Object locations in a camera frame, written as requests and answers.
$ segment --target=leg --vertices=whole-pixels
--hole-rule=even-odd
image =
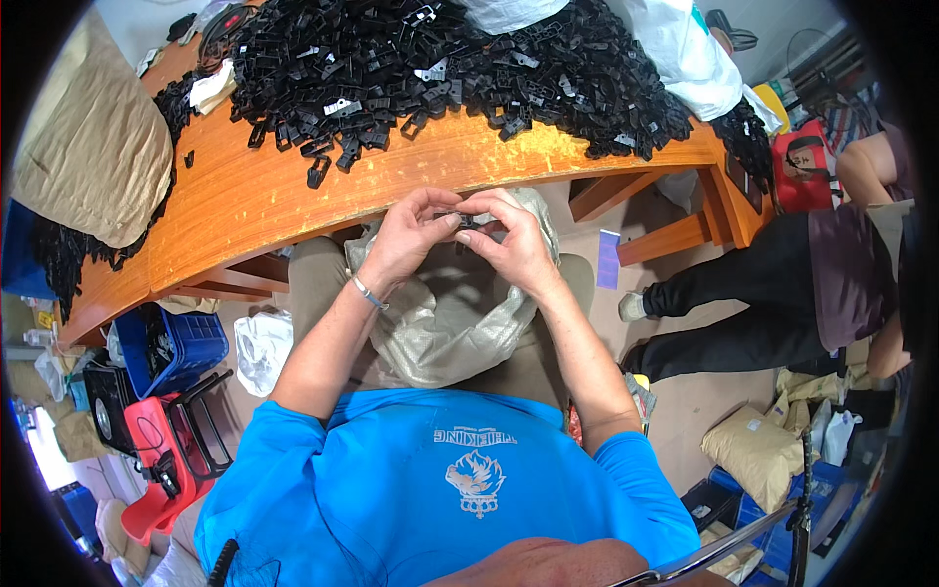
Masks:
[[[585,316],[593,304],[593,268],[587,259],[561,255],[561,276]],[[569,393],[561,377],[554,344],[541,313],[522,333],[506,361],[453,385],[454,389],[533,399],[557,409],[567,407]]]
[[[769,303],[814,317],[806,214],[777,217],[749,247],[680,271],[643,295],[650,316],[684,316],[714,300]]]
[[[346,284],[346,255],[329,237],[297,243],[287,270],[294,345],[313,329]]]
[[[659,334],[623,360],[630,373],[650,381],[683,373],[759,371],[799,363],[825,353],[814,316],[750,306],[690,331]]]
[[[294,247],[288,270],[294,346],[326,314],[346,285],[346,267],[346,253],[329,237],[315,237]],[[343,393],[404,387],[403,382],[387,375],[389,371],[371,341],[366,340],[352,364],[349,383]]]

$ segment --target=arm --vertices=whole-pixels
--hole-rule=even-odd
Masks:
[[[851,203],[861,209],[892,203],[884,186],[897,182],[897,162],[886,132],[849,143],[838,157],[835,174],[851,196]]]
[[[884,327],[874,335],[868,354],[868,373],[888,378],[910,362],[910,353],[903,350],[900,311],[894,312]]]
[[[534,216],[505,190],[476,193],[456,209],[474,215],[489,212],[498,219],[480,231],[460,231],[456,239],[538,303],[583,424],[587,453],[593,456],[620,432],[641,432],[639,412],[623,375],[551,261]],[[508,232],[502,243],[488,236],[497,230]]]
[[[433,220],[433,214],[438,207],[451,208],[460,201],[455,193],[426,188],[388,210],[371,253],[358,271],[373,296],[387,300],[417,270],[430,247],[453,233],[459,216]],[[329,419],[377,315],[377,307],[349,281],[293,349],[270,399],[283,408]]]

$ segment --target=red plastic stool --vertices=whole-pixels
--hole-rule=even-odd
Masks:
[[[231,463],[208,411],[212,432],[228,458],[223,467],[209,462],[206,444],[192,418],[175,415],[175,406],[201,398],[231,375],[231,369],[223,375],[212,374],[183,394],[148,397],[124,410],[147,484],[144,497],[121,514],[121,525],[139,544],[150,544],[154,531],[170,534],[179,514],[206,495]]]

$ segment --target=wooden table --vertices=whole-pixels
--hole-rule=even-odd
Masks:
[[[143,83],[155,95],[195,65],[198,38],[171,43]],[[622,265],[712,241],[748,246],[771,216],[758,216],[722,171],[724,148],[705,124],[687,141],[671,141],[646,162],[637,157],[587,159],[588,143],[538,122],[503,143],[482,116],[464,111],[431,120],[411,142],[395,133],[387,152],[364,150],[351,173],[333,167],[318,190],[306,186],[311,161],[279,152],[271,135],[246,147],[251,125],[231,123],[227,100],[194,117],[177,144],[177,184],[166,214],[140,253],[112,273],[86,260],[66,344],[144,301],[171,294],[253,301],[287,291],[285,267],[264,255],[287,244],[378,215],[409,191],[434,185],[455,192],[575,178],[597,178],[571,200],[575,220],[594,218],[668,173],[698,169],[704,210],[619,247]],[[194,150],[194,164],[182,158]]]

